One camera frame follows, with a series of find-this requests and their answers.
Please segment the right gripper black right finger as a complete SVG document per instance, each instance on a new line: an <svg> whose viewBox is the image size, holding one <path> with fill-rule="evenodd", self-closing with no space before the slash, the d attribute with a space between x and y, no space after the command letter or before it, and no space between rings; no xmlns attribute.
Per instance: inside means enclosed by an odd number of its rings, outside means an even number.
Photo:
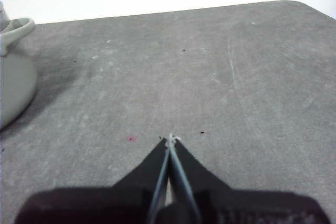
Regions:
<svg viewBox="0 0 336 224"><path fill-rule="evenodd" d="M196 223L330 223L311 197L228 186L176 138L170 140L170 156L175 197L187 205Z"/></svg>

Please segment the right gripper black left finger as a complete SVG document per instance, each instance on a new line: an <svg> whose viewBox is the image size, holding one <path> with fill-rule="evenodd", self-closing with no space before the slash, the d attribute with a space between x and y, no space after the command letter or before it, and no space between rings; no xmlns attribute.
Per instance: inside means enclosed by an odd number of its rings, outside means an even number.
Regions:
<svg viewBox="0 0 336 224"><path fill-rule="evenodd" d="M15 223L145 223L167 160L163 138L135 169L113 186L37 192L22 205Z"/></svg>

